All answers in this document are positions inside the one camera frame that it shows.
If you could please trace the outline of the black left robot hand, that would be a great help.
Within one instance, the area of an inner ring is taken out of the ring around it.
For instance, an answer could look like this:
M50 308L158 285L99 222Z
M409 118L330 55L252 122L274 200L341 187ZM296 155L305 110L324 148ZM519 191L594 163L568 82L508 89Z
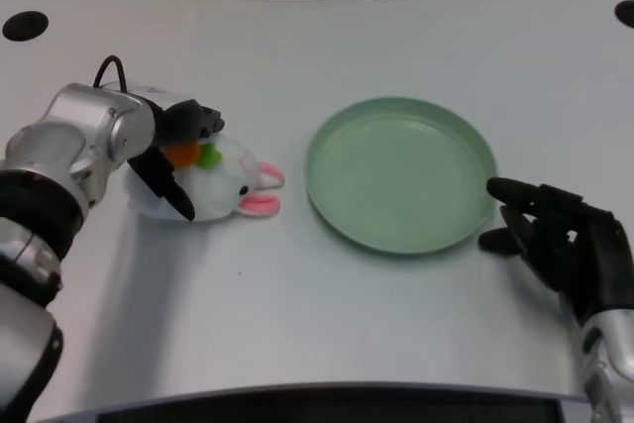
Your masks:
M161 149L169 146L185 146L219 133L225 125L221 113L200 105L195 99L173 104L166 110L148 98L146 101L155 119L155 135L151 146L142 154L129 159L128 164L138 178L158 198L167 203L183 218L195 218L194 205L184 189L177 184L172 173L175 166Z

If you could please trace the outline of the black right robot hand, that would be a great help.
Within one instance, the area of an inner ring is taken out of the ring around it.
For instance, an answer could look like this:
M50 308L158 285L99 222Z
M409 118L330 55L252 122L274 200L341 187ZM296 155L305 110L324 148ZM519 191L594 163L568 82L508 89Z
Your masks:
M601 312L633 307L633 257L611 212L547 184L493 177L486 191L501 202L505 226L479 236L482 250L521 257L563 294L581 326Z

